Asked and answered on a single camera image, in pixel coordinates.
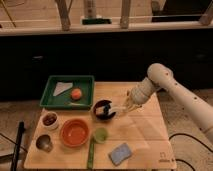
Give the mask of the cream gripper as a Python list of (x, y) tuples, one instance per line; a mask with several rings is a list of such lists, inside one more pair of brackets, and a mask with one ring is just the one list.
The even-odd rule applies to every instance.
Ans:
[(128, 96), (123, 103), (123, 112), (129, 113), (129, 112), (136, 110), (138, 108), (141, 108), (141, 107), (142, 107), (141, 104), (134, 103), (132, 98), (130, 96)]

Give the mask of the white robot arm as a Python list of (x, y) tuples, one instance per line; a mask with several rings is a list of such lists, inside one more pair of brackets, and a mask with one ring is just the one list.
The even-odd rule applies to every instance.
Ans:
[(151, 64), (147, 76), (128, 92), (124, 102), (126, 111), (141, 107), (160, 89), (167, 91), (188, 112), (201, 132), (213, 144), (213, 106), (176, 81), (173, 72), (163, 64)]

